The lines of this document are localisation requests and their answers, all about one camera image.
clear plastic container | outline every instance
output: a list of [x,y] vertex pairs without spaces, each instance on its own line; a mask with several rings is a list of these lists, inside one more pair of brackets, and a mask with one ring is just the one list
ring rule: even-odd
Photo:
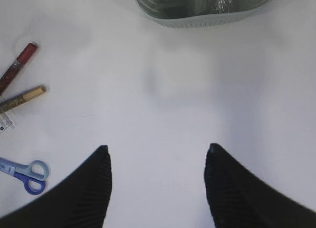
[[239,21],[270,0],[137,0],[154,21],[168,27],[213,26]]

marker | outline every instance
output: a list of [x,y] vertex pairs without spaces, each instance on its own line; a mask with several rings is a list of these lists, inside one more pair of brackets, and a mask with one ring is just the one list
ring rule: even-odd
[[18,107],[22,104],[24,104],[25,102],[28,102],[42,94],[44,94],[47,91],[47,88],[44,85],[40,85],[38,87],[35,87],[31,90],[25,91],[22,94],[10,98],[6,101],[3,101],[0,103],[0,110],[2,110],[3,112],[6,112],[8,110],[11,110],[15,107]]
[[33,56],[35,51],[38,49],[36,43],[29,43],[19,57],[13,62],[13,64],[8,68],[5,74],[0,79],[0,95],[8,88],[11,82],[15,79],[24,65]]

glitter pen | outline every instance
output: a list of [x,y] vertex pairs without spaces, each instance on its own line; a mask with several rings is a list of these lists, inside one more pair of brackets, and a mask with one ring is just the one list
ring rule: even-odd
[[11,110],[15,107],[18,107],[21,104],[24,104],[25,102],[28,102],[28,101],[44,94],[46,91],[47,91],[47,88],[44,85],[40,85],[40,86],[35,87],[31,90],[25,91],[18,96],[15,96],[11,99],[8,99],[8,100],[1,102],[0,109],[3,112],[6,112],[8,110]]
[[38,45],[36,43],[29,43],[19,57],[13,62],[13,64],[9,67],[9,69],[5,72],[5,74],[0,79],[0,95],[8,88],[11,82],[15,79],[24,65],[28,62],[28,60],[32,57],[35,51],[38,49]]

white table surface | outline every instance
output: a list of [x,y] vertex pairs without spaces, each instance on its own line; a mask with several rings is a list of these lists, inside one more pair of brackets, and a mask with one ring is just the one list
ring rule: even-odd
[[[274,188],[316,210],[316,0],[275,0],[244,21],[168,29],[134,0],[0,0],[0,69],[40,50],[4,97],[0,156],[41,159],[46,191],[109,145],[108,228],[211,228],[204,161],[220,143]],[[0,216],[31,202],[0,174]]]

pen cap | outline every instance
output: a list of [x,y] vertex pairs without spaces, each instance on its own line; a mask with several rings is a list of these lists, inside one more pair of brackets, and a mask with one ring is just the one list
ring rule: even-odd
[[22,53],[17,57],[17,60],[22,64],[26,64],[28,60],[33,56],[35,51],[38,49],[38,45],[35,43],[29,43]]
[[34,99],[35,97],[38,97],[42,94],[44,94],[47,91],[47,88],[44,85],[38,86],[36,88],[33,88],[23,94],[23,99],[25,101],[30,101],[31,99]]

